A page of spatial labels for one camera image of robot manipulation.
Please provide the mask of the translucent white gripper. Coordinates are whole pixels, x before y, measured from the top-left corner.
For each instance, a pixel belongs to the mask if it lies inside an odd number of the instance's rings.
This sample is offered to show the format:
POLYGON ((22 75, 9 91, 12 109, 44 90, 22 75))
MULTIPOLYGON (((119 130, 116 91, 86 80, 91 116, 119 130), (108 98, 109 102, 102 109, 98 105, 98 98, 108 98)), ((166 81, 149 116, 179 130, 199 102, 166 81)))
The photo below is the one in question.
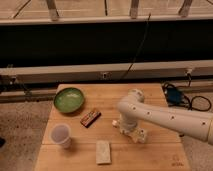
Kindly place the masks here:
POLYGON ((136 124, 123 124, 121 123, 119 126, 119 130, 121 134, 129 135, 136 129, 136 124))

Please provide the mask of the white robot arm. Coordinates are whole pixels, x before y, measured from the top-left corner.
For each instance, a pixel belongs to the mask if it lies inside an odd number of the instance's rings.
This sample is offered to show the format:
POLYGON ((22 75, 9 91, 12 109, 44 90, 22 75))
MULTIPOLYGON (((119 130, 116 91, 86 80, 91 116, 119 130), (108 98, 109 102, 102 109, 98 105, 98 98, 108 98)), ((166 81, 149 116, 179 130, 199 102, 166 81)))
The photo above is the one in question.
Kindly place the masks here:
POLYGON ((143 142, 146 131, 138 127, 139 120, 176 131, 213 145, 213 114, 144 103, 143 92, 132 89, 117 104, 120 112, 120 132, 143 142))

